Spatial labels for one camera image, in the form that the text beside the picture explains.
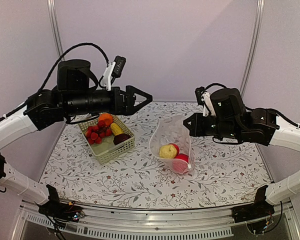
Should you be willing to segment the clear dotted zip top bag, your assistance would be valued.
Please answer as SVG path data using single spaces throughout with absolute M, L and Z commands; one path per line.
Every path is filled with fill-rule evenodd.
M 160 119 L 149 141 L 150 152 L 179 175 L 195 169 L 191 137 L 183 125 L 185 119 L 183 115 Z

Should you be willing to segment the red apple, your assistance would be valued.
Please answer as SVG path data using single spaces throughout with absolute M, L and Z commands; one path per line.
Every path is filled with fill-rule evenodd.
M 170 145 L 172 145 L 175 148 L 176 155 L 179 155 L 180 154 L 180 148 L 178 147 L 178 145 L 176 145 L 175 143 L 171 143 Z

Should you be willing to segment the yellow lemon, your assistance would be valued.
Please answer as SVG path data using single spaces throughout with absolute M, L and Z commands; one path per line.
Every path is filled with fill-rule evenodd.
M 171 144 L 166 144 L 160 147 L 159 157 L 162 159 L 174 159 L 177 151 Z

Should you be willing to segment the dark purple fruit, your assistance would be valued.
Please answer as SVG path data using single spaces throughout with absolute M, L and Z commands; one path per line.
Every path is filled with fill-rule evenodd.
M 113 144 L 116 146 L 130 138 L 131 138 L 131 136 L 126 133 L 121 133 L 121 134 L 115 135 L 113 138 Z

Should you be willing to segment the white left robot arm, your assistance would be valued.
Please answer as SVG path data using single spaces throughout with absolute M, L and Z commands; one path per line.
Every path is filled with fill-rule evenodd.
M 0 121 L 0 150 L 19 138 L 41 131 L 58 122 L 69 122 L 72 117 L 99 113 L 131 116 L 151 103 L 153 97 L 131 85 L 125 90 L 112 86 L 121 76 L 126 59 L 117 56 L 103 76 L 105 85 L 91 72 L 91 63 L 83 59 L 61 61 L 57 65 L 57 85 L 31 95 L 12 113 Z M 33 181 L 15 170 L 0 153 L 0 186 L 25 196 L 42 206 L 53 216 L 64 213 L 56 189 Z

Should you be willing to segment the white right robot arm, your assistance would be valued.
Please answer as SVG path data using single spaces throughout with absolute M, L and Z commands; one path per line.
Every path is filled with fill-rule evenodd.
M 192 137 L 212 137 L 214 142 L 233 139 L 235 145 L 256 143 L 278 146 L 300 152 L 300 125 L 272 108 L 248 108 L 236 88 L 221 86 L 209 93 L 195 90 L 202 113 L 183 121 Z

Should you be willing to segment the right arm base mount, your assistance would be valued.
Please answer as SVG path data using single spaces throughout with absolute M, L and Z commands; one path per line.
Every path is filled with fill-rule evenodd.
M 231 216 L 235 223 L 258 219 L 275 213 L 274 206 L 266 202 L 267 188 L 268 185 L 258 188 L 252 203 L 231 208 Z

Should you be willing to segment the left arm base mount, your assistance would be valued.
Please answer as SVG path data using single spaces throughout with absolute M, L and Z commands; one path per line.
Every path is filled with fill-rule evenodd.
M 40 214 L 64 222 L 78 222 L 79 219 L 85 216 L 83 208 L 76 205 L 75 201 L 62 203 L 60 202 L 56 188 L 49 184 L 46 187 L 48 190 L 48 201 L 38 205 Z

